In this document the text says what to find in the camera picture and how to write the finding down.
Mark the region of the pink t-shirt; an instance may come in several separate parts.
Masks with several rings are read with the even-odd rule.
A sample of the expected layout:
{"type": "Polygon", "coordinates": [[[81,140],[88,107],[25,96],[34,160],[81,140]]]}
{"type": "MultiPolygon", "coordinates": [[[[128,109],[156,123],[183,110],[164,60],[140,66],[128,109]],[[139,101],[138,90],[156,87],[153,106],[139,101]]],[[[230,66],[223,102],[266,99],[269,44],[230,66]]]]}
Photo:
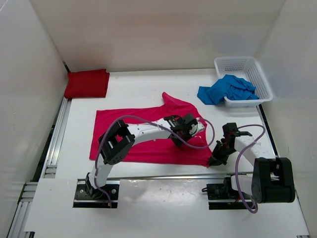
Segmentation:
{"type": "MultiPolygon", "coordinates": [[[[96,111],[89,159],[92,161],[96,159],[99,147],[98,139],[108,129],[111,123],[120,116],[138,116],[149,121],[156,121],[171,115],[183,117],[188,113],[191,113],[196,118],[201,117],[197,108],[189,102],[173,98],[165,92],[162,93],[162,99],[163,105],[159,107],[96,111]]],[[[200,165],[207,167],[210,156],[211,150],[209,148],[194,149],[186,145],[178,148],[170,139],[159,139],[133,146],[124,161],[155,164],[200,165]]]]}

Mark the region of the red t-shirt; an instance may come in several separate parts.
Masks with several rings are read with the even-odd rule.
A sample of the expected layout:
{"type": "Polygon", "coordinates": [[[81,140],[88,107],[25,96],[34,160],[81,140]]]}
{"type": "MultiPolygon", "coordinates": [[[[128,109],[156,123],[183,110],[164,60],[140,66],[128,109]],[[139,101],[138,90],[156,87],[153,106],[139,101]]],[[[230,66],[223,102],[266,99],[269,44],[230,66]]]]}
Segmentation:
{"type": "Polygon", "coordinates": [[[105,98],[109,76],[106,69],[69,72],[64,97],[67,99],[105,98]]]}

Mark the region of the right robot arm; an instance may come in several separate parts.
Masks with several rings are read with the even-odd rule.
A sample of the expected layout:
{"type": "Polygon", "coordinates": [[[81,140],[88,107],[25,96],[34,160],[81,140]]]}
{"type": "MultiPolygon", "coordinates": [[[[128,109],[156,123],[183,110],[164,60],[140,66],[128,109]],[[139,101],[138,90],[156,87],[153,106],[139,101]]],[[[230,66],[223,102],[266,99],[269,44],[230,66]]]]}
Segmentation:
{"type": "Polygon", "coordinates": [[[226,165],[229,156],[238,153],[253,166],[252,175],[240,173],[238,165],[223,183],[210,183],[202,190],[210,200],[246,198],[255,204],[291,203],[295,200],[292,164],[288,158],[276,157],[266,150],[247,131],[240,131],[236,123],[223,127],[223,138],[216,142],[209,166],[226,165]]]}

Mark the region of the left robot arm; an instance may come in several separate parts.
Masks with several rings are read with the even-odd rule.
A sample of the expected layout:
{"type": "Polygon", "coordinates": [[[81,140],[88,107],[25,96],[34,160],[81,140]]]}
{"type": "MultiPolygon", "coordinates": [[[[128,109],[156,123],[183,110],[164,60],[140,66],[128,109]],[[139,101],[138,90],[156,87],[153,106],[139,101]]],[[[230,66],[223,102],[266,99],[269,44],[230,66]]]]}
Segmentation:
{"type": "Polygon", "coordinates": [[[137,116],[130,116],[141,123],[125,123],[128,116],[116,119],[99,138],[99,146],[95,164],[87,174],[86,193],[97,200],[105,196],[106,182],[112,167],[128,155],[131,148],[137,144],[157,139],[171,139],[175,146],[181,147],[188,140],[205,129],[205,126],[191,114],[184,117],[168,116],[157,121],[148,121],[137,116]]]}

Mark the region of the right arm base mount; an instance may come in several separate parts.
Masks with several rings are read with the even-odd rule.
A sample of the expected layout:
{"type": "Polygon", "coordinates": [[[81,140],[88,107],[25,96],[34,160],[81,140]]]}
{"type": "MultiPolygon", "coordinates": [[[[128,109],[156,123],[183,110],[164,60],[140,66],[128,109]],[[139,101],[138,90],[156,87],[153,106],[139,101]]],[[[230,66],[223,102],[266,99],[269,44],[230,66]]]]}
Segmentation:
{"type": "Polygon", "coordinates": [[[231,187],[231,180],[224,180],[222,183],[208,183],[202,188],[206,193],[210,210],[244,210],[241,196],[238,191],[231,187]]]}

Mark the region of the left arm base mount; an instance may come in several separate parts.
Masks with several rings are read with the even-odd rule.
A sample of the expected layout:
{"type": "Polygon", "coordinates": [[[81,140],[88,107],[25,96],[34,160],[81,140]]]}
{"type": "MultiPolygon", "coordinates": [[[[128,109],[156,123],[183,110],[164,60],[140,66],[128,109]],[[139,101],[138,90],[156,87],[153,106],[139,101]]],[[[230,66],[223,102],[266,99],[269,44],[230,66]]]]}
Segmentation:
{"type": "Polygon", "coordinates": [[[110,197],[109,201],[104,192],[99,189],[89,192],[86,181],[84,179],[78,179],[73,199],[73,208],[116,209],[118,207],[119,187],[119,180],[111,180],[107,181],[106,185],[101,188],[108,193],[110,197]]]}

